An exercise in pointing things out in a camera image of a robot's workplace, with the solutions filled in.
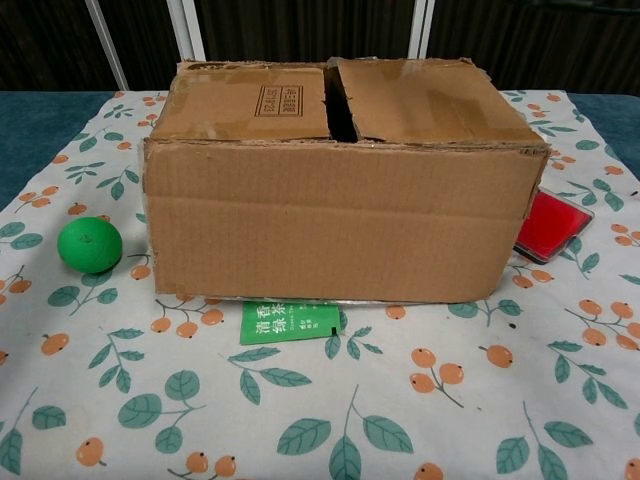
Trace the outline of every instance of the leaf print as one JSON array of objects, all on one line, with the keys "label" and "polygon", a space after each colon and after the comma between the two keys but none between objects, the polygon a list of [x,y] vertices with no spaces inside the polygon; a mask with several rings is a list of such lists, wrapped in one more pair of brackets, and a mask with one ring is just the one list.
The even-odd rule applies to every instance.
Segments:
[{"label": "leaf print", "polygon": [[265,368],[259,373],[262,378],[280,387],[299,387],[311,383],[311,380],[301,373],[283,368]]},{"label": "leaf print", "polygon": [[576,148],[578,150],[593,150],[598,148],[599,146],[600,144],[598,142],[594,142],[593,140],[580,140],[576,143]]},{"label": "leaf print", "polygon": [[332,360],[340,351],[342,341],[339,335],[331,335],[324,344],[324,353],[329,360]]},{"label": "leaf print", "polygon": [[130,360],[132,362],[137,362],[144,358],[144,353],[136,352],[134,350],[127,350],[126,352],[120,352],[120,356],[125,360]]},{"label": "leaf print", "polygon": [[413,453],[409,435],[393,420],[378,415],[362,419],[364,433],[371,444],[389,452]]},{"label": "leaf print", "polygon": [[538,464],[544,480],[567,480],[567,469],[558,455],[544,445],[538,446]]},{"label": "leaf print", "polygon": [[351,337],[364,337],[366,335],[369,335],[369,333],[371,333],[371,327],[364,327],[356,330],[356,332]]},{"label": "leaf print", "polygon": [[104,134],[104,139],[109,140],[110,142],[121,142],[124,140],[124,135],[116,132],[107,132]]},{"label": "leaf print", "polygon": [[640,285],[640,277],[636,277],[634,275],[620,275],[621,278],[624,278],[627,282],[631,282],[634,285]]},{"label": "leaf print", "polygon": [[65,286],[55,290],[49,298],[47,303],[52,307],[66,307],[74,301],[77,301],[77,296],[80,293],[78,287]]},{"label": "leaf print", "polygon": [[362,346],[364,348],[366,348],[367,350],[369,350],[371,353],[377,353],[377,354],[382,354],[383,353],[382,350],[380,350],[375,345],[371,345],[370,343],[363,343]]},{"label": "leaf print", "polygon": [[103,273],[85,273],[80,278],[80,282],[85,287],[97,287],[109,281],[111,278],[111,270]]},{"label": "leaf print", "polygon": [[624,207],[624,201],[613,192],[607,192],[604,196],[604,201],[614,212],[619,212]]},{"label": "leaf print", "polygon": [[496,454],[496,471],[500,474],[520,470],[529,459],[529,444],[524,437],[507,438],[500,442]]},{"label": "leaf print", "polygon": [[349,341],[347,342],[347,352],[349,353],[351,358],[353,358],[354,360],[360,359],[360,348],[358,347],[358,344],[353,341],[352,338],[350,338]]},{"label": "leaf print", "polygon": [[98,303],[108,305],[115,302],[116,298],[118,298],[118,290],[115,288],[107,288],[98,295]]},{"label": "leaf print", "polygon": [[98,140],[96,140],[96,137],[89,137],[87,138],[85,141],[83,141],[80,144],[80,152],[86,152],[87,150],[90,150],[91,148],[95,147],[96,144],[98,143]]},{"label": "leaf print", "polygon": [[563,340],[562,342],[553,342],[549,344],[552,348],[557,348],[558,350],[562,350],[563,352],[577,352],[582,349],[582,345],[578,345],[577,343],[567,342]]},{"label": "leaf print", "polygon": [[131,375],[122,367],[116,377],[116,386],[122,393],[129,393],[131,389]]},{"label": "leaf print", "polygon": [[522,313],[520,305],[513,300],[500,300],[500,302],[498,302],[498,308],[502,313],[512,317],[516,317]]},{"label": "leaf print", "polygon": [[38,430],[62,427],[67,424],[67,416],[61,408],[47,405],[34,410],[31,423]]},{"label": "leaf print", "polygon": [[98,186],[96,188],[102,188],[102,187],[106,187],[107,185],[112,184],[113,182],[115,182],[119,177],[110,177],[107,178],[103,181],[101,181]]},{"label": "leaf print", "polygon": [[598,253],[592,253],[587,258],[585,258],[584,262],[582,262],[582,270],[584,273],[591,273],[591,270],[598,266],[600,262],[600,255]]},{"label": "leaf print", "polygon": [[598,390],[596,390],[596,382],[593,378],[587,378],[584,385],[582,385],[582,395],[591,405],[596,403],[596,400],[598,399]]},{"label": "leaf print", "polygon": [[544,429],[563,447],[576,448],[593,444],[589,435],[567,422],[547,422],[544,424]]},{"label": "leaf print", "polygon": [[280,350],[277,348],[260,347],[254,348],[252,350],[247,350],[246,352],[242,352],[237,355],[233,355],[229,357],[229,359],[233,360],[234,362],[256,362],[258,360],[277,355],[278,353],[280,353]]},{"label": "leaf print", "polygon": [[120,197],[122,197],[123,194],[124,194],[124,184],[120,180],[118,180],[111,187],[111,198],[118,201],[120,200]]},{"label": "leaf print", "polygon": [[22,434],[12,428],[0,442],[0,466],[11,473],[20,475],[22,455]]},{"label": "leaf print", "polygon": [[360,478],[362,461],[360,452],[344,435],[338,440],[329,458],[329,474],[333,480],[357,480]]},{"label": "leaf print", "polygon": [[461,318],[473,318],[478,314],[478,304],[475,302],[454,303],[448,308],[451,314]]},{"label": "leaf print", "polygon": [[569,378],[569,373],[571,372],[571,366],[569,362],[564,357],[564,355],[558,355],[558,360],[556,360],[555,367],[555,375],[556,381],[558,383],[564,383]]},{"label": "leaf print", "polygon": [[96,354],[95,357],[89,363],[89,368],[94,368],[100,365],[105,359],[109,356],[109,352],[111,351],[111,344],[105,345],[100,349],[100,351]]},{"label": "leaf print", "polygon": [[115,365],[110,369],[108,369],[107,371],[105,371],[100,377],[100,380],[98,381],[98,386],[102,388],[108,385],[111,382],[111,380],[113,380],[113,378],[116,376],[116,373],[118,373],[118,370],[120,370],[120,365]]},{"label": "leaf print", "polygon": [[133,397],[118,413],[118,421],[125,428],[144,428],[155,422],[162,413],[162,401],[154,393]]},{"label": "leaf print", "polygon": [[25,250],[27,248],[33,248],[42,243],[42,235],[37,233],[25,233],[13,240],[10,245],[14,250]]},{"label": "leaf print", "polygon": [[254,405],[260,405],[260,387],[248,370],[240,375],[240,391]]},{"label": "leaf print", "polygon": [[322,445],[331,434],[331,423],[316,418],[301,418],[293,422],[278,440],[281,455],[304,455]]},{"label": "leaf print", "polygon": [[144,332],[142,330],[138,330],[136,328],[121,328],[120,330],[116,330],[115,332],[111,332],[110,335],[113,335],[116,338],[122,338],[124,340],[129,340],[131,338],[136,338],[142,335]]},{"label": "leaf print", "polygon": [[182,430],[171,426],[156,435],[156,450],[160,453],[176,453],[182,447]]},{"label": "leaf print", "polygon": [[600,393],[602,393],[602,395],[607,400],[607,402],[609,402],[614,407],[623,408],[623,409],[629,408],[627,406],[627,402],[625,402],[620,396],[620,394],[616,392],[613,388],[611,388],[609,385],[606,385],[602,382],[597,382],[597,383],[598,383],[598,390],[600,390]]},{"label": "leaf print", "polygon": [[188,400],[200,391],[200,379],[191,370],[181,370],[171,375],[164,386],[164,393],[172,400]]},{"label": "leaf print", "polygon": [[0,228],[0,238],[15,237],[22,233],[25,229],[25,225],[22,222],[10,222],[4,227]]},{"label": "leaf print", "polygon": [[140,177],[138,177],[138,175],[136,173],[132,172],[131,170],[125,170],[124,174],[127,176],[129,181],[131,181],[132,183],[138,183],[140,181]]}]

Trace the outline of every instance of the orange berry print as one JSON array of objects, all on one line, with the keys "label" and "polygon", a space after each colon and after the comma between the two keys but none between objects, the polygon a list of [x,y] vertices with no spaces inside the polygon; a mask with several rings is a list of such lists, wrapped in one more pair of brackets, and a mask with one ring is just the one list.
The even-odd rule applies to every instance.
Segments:
[{"label": "orange berry print", "polygon": [[515,283],[520,288],[531,288],[533,287],[533,282],[529,280],[524,275],[514,275],[511,277],[511,281]]},{"label": "orange berry print", "polygon": [[629,332],[629,335],[632,337],[640,338],[640,323],[631,322],[627,325],[627,332]]},{"label": "orange berry print", "polygon": [[600,315],[602,313],[602,307],[593,300],[580,300],[578,305],[584,313],[589,313],[591,315]]},{"label": "orange berry print", "polygon": [[614,167],[613,165],[607,165],[604,167],[604,171],[607,172],[607,175],[622,175],[624,170],[620,167]]},{"label": "orange berry print", "polygon": [[457,385],[464,379],[464,371],[462,370],[462,367],[455,363],[445,363],[440,366],[438,372],[440,373],[440,380],[442,380],[442,383]]},{"label": "orange berry print", "polygon": [[193,300],[193,296],[187,295],[186,293],[176,293],[176,298],[181,302],[190,302]]},{"label": "orange berry print", "polygon": [[633,317],[633,310],[628,303],[613,302],[611,304],[611,311],[618,315],[620,318],[629,319]]},{"label": "orange berry print", "polygon": [[489,348],[480,347],[481,350],[486,350],[487,360],[493,363],[496,367],[509,368],[513,363],[513,353],[507,347],[502,345],[491,345]]},{"label": "orange berry print", "polygon": [[209,459],[203,452],[193,452],[187,457],[186,466],[191,473],[204,473],[209,469]]},{"label": "orange berry print", "polygon": [[595,328],[587,328],[582,332],[582,339],[589,345],[595,345],[596,347],[601,347],[607,343],[606,335]]},{"label": "orange berry print", "polygon": [[11,293],[24,293],[29,290],[31,286],[31,280],[18,280],[17,282],[13,282],[9,287],[9,291]]},{"label": "orange berry print", "polygon": [[134,280],[142,280],[143,278],[147,278],[149,275],[151,275],[151,269],[146,265],[138,265],[131,269],[131,277]]},{"label": "orange berry print", "polygon": [[424,373],[414,373],[409,377],[409,381],[413,389],[418,393],[431,393],[436,388],[431,377]]},{"label": "orange berry print", "polygon": [[160,317],[151,323],[151,330],[156,333],[166,332],[171,328],[171,319],[169,317]]},{"label": "orange berry print", "polygon": [[627,350],[638,350],[638,344],[636,343],[636,341],[632,338],[625,337],[624,335],[618,335],[616,337],[616,342],[622,348],[625,348]]},{"label": "orange berry print", "polygon": [[424,463],[420,466],[413,480],[443,480],[444,473],[435,463]]},{"label": "orange berry print", "polygon": [[627,462],[624,480],[640,480],[640,458],[632,458]]},{"label": "orange berry print", "polygon": [[80,465],[85,467],[93,467],[95,465],[106,466],[107,464],[102,461],[102,454],[104,453],[104,443],[98,437],[91,437],[78,447],[76,450],[76,460]]},{"label": "orange berry print", "polygon": [[618,245],[622,245],[623,247],[628,247],[633,244],[633,240],[629,237],[623,237],[622,235],[617,236],[615,240]]},{"label": "orange berry print", "polygon": [[220,477],[231,477],[236,473],[236,457],[225,455],[220,457],[214,466],[216,475]]},{"label": "orange berry print", "polygon": [[223,323],[223,314],[217,308],[212,308],[211,310],[206,311],[202,314],[200,321],[205,325],[217,325],[219,323]]},{"label": "orange berry print", "polygon": [[22,195],[20,195],[18,197],[18,200],[21,200],[23,202],[28,202],[29,200],[31,200],[35,196],[36,196],[36,192],[27,192],[27,193],[23,193]]},{"label": "orange berry print", "polygon": [[616,233],[627,233],[629,231],[626,225],[620,225],[619,223],[612,224],[611,230],[613,230]]},{"label": "orange berry print", "polygon": [[52,185],[51,187],[47,187],[42,191],[42,195],[53,195],[55,194],[58,190],[60,190],[60,188],[56,187],[55,185]]},{"label": "orange berry print", "polygon": [[53,160],[51,160],[51,163],[59,164],[64,163],[67,160],[69,160],[69,157],[67,157],[66,155],[56,155]]},{"label": "orange berry print", "polygon": [[553,280],[553,277],[544,270],[532,270],[531,276],[540,283],[547,283]]},{"label": "orange berry print", "polygon": [[80,215],[87,211],[87,206],[81,203],[74,203],[73,206],[69,207],[67,213],[69,215]]},{"label": "orange berry print", "polygon": [[50,203],[51,203],[51,200],[49,200],[48,198],[38,198],[33,202],[31,202],[31,205],[33,205],[36,208],[40,208],[40,207],[44,207],[45,205],[49,205]]},{"label": "orange berry print", "polygon": [[176,333],[183,338],[193,338],[198,331],[198,325],[193,322],[184,322],[178,325]]},{"label": "orange berry print", "polygon": [[387,317],[392,318],[393,320],[400,320],[407,313],[404,307],[400,305],[389,305],[384,309],[384,311],[387,314]]},{"label": "orange berry print", "polygon": [[40,350],[47,356],[53,355],[64,349],[69,344],[69,335],[66,333],[56,333],[55,335],[43,335],[45,341],[42,342]]},{"label": "orange berry print", "polygon": [[436,356],[428,348],[416,348],[411,352],[411,360],[422,368],[431,368],[436,364]]}]

